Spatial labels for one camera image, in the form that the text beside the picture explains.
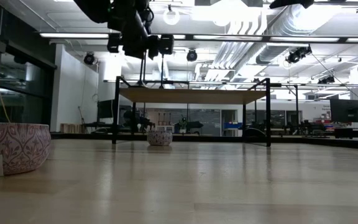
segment ceiling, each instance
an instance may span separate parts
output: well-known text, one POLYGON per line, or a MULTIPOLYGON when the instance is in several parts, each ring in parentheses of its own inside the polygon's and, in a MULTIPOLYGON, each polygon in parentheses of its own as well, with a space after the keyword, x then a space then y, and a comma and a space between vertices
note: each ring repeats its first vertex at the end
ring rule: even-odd
MULTIPOLYGON (((54 0, 0 0, 0 4, 8 11, 21 18, 40 32, 109 32, 105 24, 95 24, 90 21, 73 2, 56 2, 54 0)), ((217 26, 213 21, 195 21, 193 15, 197 7, 178 6, 174 7, 180 11, 180 20, 174 26, 168 25, 164 21, 165 4, 153 4, 152 9, 155 19, 152 24, 154 33, 164 34, 227 34, 230 25, 217 26)), ((338 9, 338 13, 332 16, 321 27, 310 35, 358 35, 358 13, 357 6, 346 6, 338 9)), ((283 9, 266 10, 268 27, 274 24, 283 9)), ((109 58, 106 51, 106 40, 71 40, 61 41, 67 50, 79 58, 85 52, 93 51, 95 56, 101 60, 109 58)), ((198 63, 211 63, 219 53, 222 42, 201 42, 201 41, 175 41, 175 55, 167 58, 167 66, 173 71, 194 72, 198 63), (186 55, 188 49, 196 49, 199 60, 197 62, 187 62, 186 55)), ((326 68, 335 68, 336 75, 346 78, 349 76, 349 68, 357 65, 358 45, 351 44, 312 44, 313 54, 324 64, 326 68)), ((122 73, 132 75, 139 73, 140 60, 123 56, 122 73)), ((158 70, 158 60, 147 60, 146 73, 158 70)), ((281 77, 281 81, 287 82, 288 77, 294 80, 298 77, 307 78, 323 73, 326 69, 311 55, 304 58, 301 62, 288 67, 284 65, 283 57, 277 57, 276 61, 269 66, 263 66, 261 72, 265 77, 281 77)), ((259 72, 252 74, 251 77, 260 76, 259 72)))

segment computer monitor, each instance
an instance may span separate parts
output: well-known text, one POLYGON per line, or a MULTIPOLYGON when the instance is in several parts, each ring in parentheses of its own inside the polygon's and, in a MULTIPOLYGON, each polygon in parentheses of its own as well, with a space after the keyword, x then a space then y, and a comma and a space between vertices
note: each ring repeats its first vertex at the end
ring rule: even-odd
POLYGON ((98 119, 112 118, 114 100, 106 100, 98 102, 98 119))
POLYGON ((358 100, 331 99, 331 121, 358 122, 358 100))

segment shelf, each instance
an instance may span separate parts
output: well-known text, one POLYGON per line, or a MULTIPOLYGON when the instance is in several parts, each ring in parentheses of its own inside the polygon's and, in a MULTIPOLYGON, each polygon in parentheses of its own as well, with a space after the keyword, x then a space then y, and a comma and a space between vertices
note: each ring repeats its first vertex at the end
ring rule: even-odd
POLYGON ((266 92, 241 90, 166 90, 150 88, 121 88, 120 95, 134 103, 243 105, 264 97, 266 92))

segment wooden floor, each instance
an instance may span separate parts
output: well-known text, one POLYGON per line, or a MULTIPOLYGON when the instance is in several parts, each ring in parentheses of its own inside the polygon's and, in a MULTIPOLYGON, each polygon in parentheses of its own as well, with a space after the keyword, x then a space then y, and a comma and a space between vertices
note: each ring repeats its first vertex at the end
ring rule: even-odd
POLYGON ((355 223, 358 150, 304 144, 55 140, 0 178, 0 223, 355 223))

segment patterned ceramic pot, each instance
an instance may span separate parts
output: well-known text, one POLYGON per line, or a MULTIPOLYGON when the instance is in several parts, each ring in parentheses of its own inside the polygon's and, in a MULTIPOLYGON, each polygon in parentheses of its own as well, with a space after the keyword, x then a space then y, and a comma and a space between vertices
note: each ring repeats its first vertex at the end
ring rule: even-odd
POLYGON ((149 131, 147 141, 151 146, 169 146, 172 142, 172 131, 149 131))
POLYGON ((4 175, 35 170, 50 152, 49 126, 0 123, 0 155, 4 175))

